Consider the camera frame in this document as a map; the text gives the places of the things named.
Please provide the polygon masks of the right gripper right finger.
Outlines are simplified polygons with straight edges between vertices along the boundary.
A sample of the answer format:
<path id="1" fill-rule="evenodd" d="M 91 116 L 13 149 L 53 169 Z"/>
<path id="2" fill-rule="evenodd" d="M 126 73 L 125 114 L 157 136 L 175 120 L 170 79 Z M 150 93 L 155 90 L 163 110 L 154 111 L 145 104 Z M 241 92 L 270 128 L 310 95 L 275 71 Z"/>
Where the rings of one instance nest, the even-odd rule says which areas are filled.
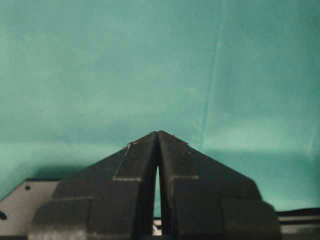
<path id="1" fill-rule="evenodd" d="M 162 233 L 175 240 L 279 240 L 274 208 L 249 177 L 158 132 Z"/>

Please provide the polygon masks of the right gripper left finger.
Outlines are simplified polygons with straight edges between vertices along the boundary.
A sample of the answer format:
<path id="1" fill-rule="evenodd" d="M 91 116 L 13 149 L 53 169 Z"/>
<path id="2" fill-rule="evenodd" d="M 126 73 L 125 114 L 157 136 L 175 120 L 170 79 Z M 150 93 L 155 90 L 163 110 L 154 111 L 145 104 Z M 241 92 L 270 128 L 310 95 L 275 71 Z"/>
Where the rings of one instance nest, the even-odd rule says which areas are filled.
<path id="1" fill-rule="evenodd" d="M 36 210 L 30 240 L 140 240 L 153 232 L 158 134 L 60 181 Z"/>

